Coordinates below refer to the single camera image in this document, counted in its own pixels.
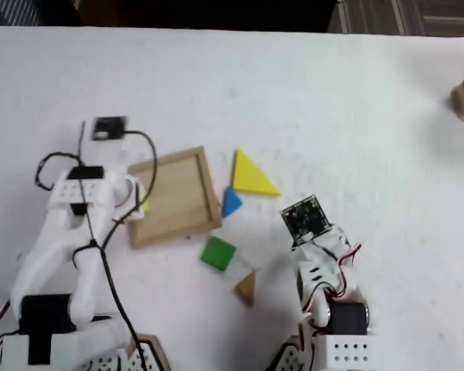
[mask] brown triangle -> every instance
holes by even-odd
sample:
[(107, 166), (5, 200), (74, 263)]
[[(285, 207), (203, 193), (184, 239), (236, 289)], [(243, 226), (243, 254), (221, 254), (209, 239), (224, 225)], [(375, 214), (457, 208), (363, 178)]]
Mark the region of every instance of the brown triangle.
[(235, 292), (248, 306), (252, 307), (254, 303), (254, 285), (256, 283), (256, 272), (250, 272), (235, 287)]

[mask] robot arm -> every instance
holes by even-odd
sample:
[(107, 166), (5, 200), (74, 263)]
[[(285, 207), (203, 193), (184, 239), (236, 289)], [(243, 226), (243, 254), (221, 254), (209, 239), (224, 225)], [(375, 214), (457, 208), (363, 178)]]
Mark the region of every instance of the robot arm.
[[(139, 179), (99, 166), (75, 167), (60, 175), (41, 233), (12, 289), (11, 306), (19, 322), (19, 335), (4, 338), (5, 369), (47, 366), (48, 370), (70, 370), (129, 343), (129, 332), (120, 315), (92, 322), (93, 298), (103, 272), (100, 251), (89, 248), (73, 255), (79, 247), (90, 244), (90, 230), (101, 245), (112, 220), (139, 205), (144, 193)], [(129, 218), (143, 216), (139, 207)], [(40, 295), (60, 265), (72, 261), (78, 270), (72, 295)]]
[[(294, 238), (297, 288), (305, 314), (299, 324), (302, 369), (376, 369), (370, 311), (353, 267), (361, 245), (351, 247), (342, 229), (328, 222), (315, 196), (281, 215)], [(274, 369), (288, 366), (277, 363)]]

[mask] green square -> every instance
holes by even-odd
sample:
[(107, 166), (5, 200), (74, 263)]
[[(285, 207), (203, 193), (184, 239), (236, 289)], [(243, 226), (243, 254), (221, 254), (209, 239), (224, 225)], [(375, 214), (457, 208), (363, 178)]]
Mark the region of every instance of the green square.
[(201, 260), (224, 272), (232, 260), (235, 250), (234, 245), (218, 237), (211, 237), (201, 255)]

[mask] black cable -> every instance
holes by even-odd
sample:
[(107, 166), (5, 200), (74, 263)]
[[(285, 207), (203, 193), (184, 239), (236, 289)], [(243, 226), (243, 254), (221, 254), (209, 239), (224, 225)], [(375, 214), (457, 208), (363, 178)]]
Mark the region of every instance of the black cable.
[[(147, 139), (148, 143), (150, 144), (150, 146), (152, 148), (152, 152), (153, 152), (153, 176), (152, 176), (152, 180), (150, 182), (150, 185), (148, 187), (148, 190), (147, 190), (145, 196), (143, 197), (143, 199), (141, 200), (141, 202), (136, 204), (132, 209), (130, 209), (128, 212), (126, 212), (126, 214), (124, 214), (119, 220), (116, 221), (114, 226), (109, 231), (107, 237), (105, 238), (102, 247), (100, 247), (100, 245), (97, 243), (97, 241), (94, 238), (94, 234), (93, 234), (93, 230), (92, 230), (91, 222), (90, 222), (89, 212), (86, 209), (86, 218), (87, 218), (88, 226), (89, 226), (89, 229), (90, 229), (91, 241), (90, 241), (90, 243), (88, 245), (83, 246), (83, 247), (79, 247), (73, 252), (72, 261), (74, 263), (74, 266), (76, 266), (75, 256), (76, 256), (77, 253), (81, 252), (82, 250), (86, 250), (86, 249), (90, 249), (90, 248), (97, 248), (100, 251), (101, 261), (103, 262), (104, 271), (105, 271), (105, 274), (107, 276), (107, 281), (108, 281), (108, 285), (110, 287), (112, 297), (114, 298), (115, 304), (117, 305), (117, 309), (121, 313), (121, 316), (124, 319), (125, 324), (129, 328), (129, 332), (131, 333), (131, 336), (132, 336), (132, 338), (133, 338), (133, 340), (134, 340), (134, 342), (136, 344), (136, 348), (138, 349), (138, 353), (139, 353), (139, 358), (141, 359), (141, 366), (142, 366), (143, 369), (146, 369), (146, 362), (145, 362), (144, 353), (142, 351), (141, 343), (139, 342), (138, 335), (136, 334), (136, 332), (134, 330), (134, 327), (132, 326), (132, 323), (129, 320), (129, 317), (127, 316), (127, 313), (124, 310), (124, 306), (122, 305), (122, 303), (120, 301), (120, 298), (118, 297), (117, 289), (115, 288), (114, 280), (113, 280), (113, 277), (111, 276), (110, 267), (108, 265), (107, 255), (105, 253), (105, 249), (106, 249), (108, 243), (110, 242), (110, 239), (113, 236), (113, 233), (115, 232), (117, 227), (120, 226), (121, 224), (123, 224), (125, 219), (127, 219), (132, 212), (134, 212), (139, 207), (141, 207), (142, 204), (144, 204), (144, 202), (148, 199), (149, 195), (151, 194), (151, 192), (153, 190), (153, 187), (155, 185), (156, 172), (157, 172), (157, 168), (158, 168), (158, 157), (157, 157), (157, 154), (156, 154), (155, 145), (153, 144), (151, 138), (147, 134), (143, 133), (142, 131), (126, 131), (125, 134), (138, 134), (138, 135), (143, 136), (144, 138)], [(77, 157), (79, 158), (80, 163), (81, 163), (81, 160), (80, 160), (81, 143), (83, 141), (83, 136), (84, 136), (84, 122), (82, 124), (79, 141), (77, 143), (77, 154), (78, 154)], [(83, 186), (83, 183), (81, 181), (80, 181), (80, 192), (81, 192), (81, 196), (83, 198), (84, 204), (87, 205), (86, 197), (84, 195), (84, 186)]]
[(339, 261), (339, 258), (330, 250), (328, 250), (326, 247), (323, 247), (321, 245), (318, 245), (314, 240), (311, 241), (313, 245), (318, 247), (319, 249), (322, 249), (325, 254), (327, 254), (329, 257), (334, 259), (334, 261)]
[(12, 332), (4, 332), (3, 334), (0, 335), (0, 341), (6, 336), (12, 336), (12, 335), (17, 335), (17, 334), (19, 334), (19, 330), (15, 330)]
[(53, 153), (49, 153), (48, 155), (46, 155), (46, 157), (41, 160), (38, 164), (38, 168), (36, 169), (36, 174), (34, 176), (34, 183), (40, 187), (41, 189), (44, 189), (46, 191), (51, 191), (53, 189), (53, 184), (49, 187), (47, 185), (45, 185), (40, 179), (39, 179), (39, 174), (41, 174), (41, 171), (43, 170), (43, 167), (45, 166), (46, 162), (48, 162), (48, 160), (50, 160), (52, 157), (68, 157), (68, 158), (72, 158), (74, 160), (77, 161), (77, 163), (79, 164), (79, 166), (82, 166), (84, 165), (84, 163), (81, 161), (80, 157), (77, 156), (77, 155), (74, 155), (72, 153), (68, 153), (68, 152), (53, 152)]
[(84, 127), (86, 126), (86, 121), (83, 121), (80, 125), (80, 134), (79, 134), (79, 139), (77, 140), (77, 157), (79, 158), (79, 166), (82, 166), (81, 163), (81, 146), (83, 144), (83, 138), (84, 138)]
[(146, 190), (146, 194), (145, 196), (142, 198), (141, 202), (139, 202), (138, 204), (136, 204), (132, 209), (130, 209), (129, 211), (126, 212), (126, 214), (124, 214), (118, 221), (115, 222), (114, 226), (111, 228), (111, 230), (108, 232), (107, 234), (107, 237), (105, 238), (105, 241), (103, 242), (103, 244), (101, 245), (101, 248), (103, 250), (105, 250), (107, 248), (107, 245), (108, 245), (108, 242), (110, 241), (112, 235), (114, 234), (115, 230), (118, 228), (118, 226), (120, 226), (121, 224), (124, 223), (124, 221), (128, 218), (129, 215), (131, 215), (131, 213), (133, 213), (135, 210), (139, 209), (139, 207), (141, 207), (145, 202), (146, 200), (148, 199), (149, 195), (151, 194), (151, 192), (153, 191), (153, 187), (155, 186), (155, 180), (156, 180), (156, 173), (158, 171), (158, 156), (156, 154), (156, 148), (155, 148), (155, 144), (153, 143), (153, 141), (151, 140), (151, 138), (146, 134), (146, 133), (143, 133), (142, 131), (137, 131), (137, 130), (133, 130), (133, 131), (125, 131), (125, 134), (136, 134), (136, 135), (141, 135), (143, 138), (146, 139), (146, 141), (148, 141), (151, 149), (152, 149), (152, 155), (153, 155), (153, 174), (152, 174), (152, 179), (149, 183), (149, 187), (148, 189)]

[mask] wooden block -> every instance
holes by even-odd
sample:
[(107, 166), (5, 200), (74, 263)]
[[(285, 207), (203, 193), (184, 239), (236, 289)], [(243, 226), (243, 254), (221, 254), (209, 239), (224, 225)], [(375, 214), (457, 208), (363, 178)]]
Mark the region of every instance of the wooden block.
[[(132, 165), (128, 172), (148, 185), (153, 161)], [(129, 223), (133, 247), (203, 233), (222, 225), (204, 147), (159, 158), (150, 200), (151, 213)]]
[[(156, 359), (158, 359), (157, 362), (162, 366), (160, 367), (161, 371), (170, 371), (169, 360), (167, 359), (167, 356), (163, 351), (162, 345), (160, 344), (158, 338), (155, 335), (137, 335), (140, 342), (144, 342), (149, 345), (149, 347), (153, 351), (153, 355)], [(134, 343), (134, 341), (131, 341), (131, 344), (129, 344), (129, 346), (126, 349), (127, 357), (131, 358), (133, 352), (137, 351), (138, 350), (136, 349), (136, 344)]]
[(256, 285), (256, 272), (250, 272), (241, 282), (235, 287), (235, 292), (246, 303), (252, 307), (254, 304), (254, 286)]

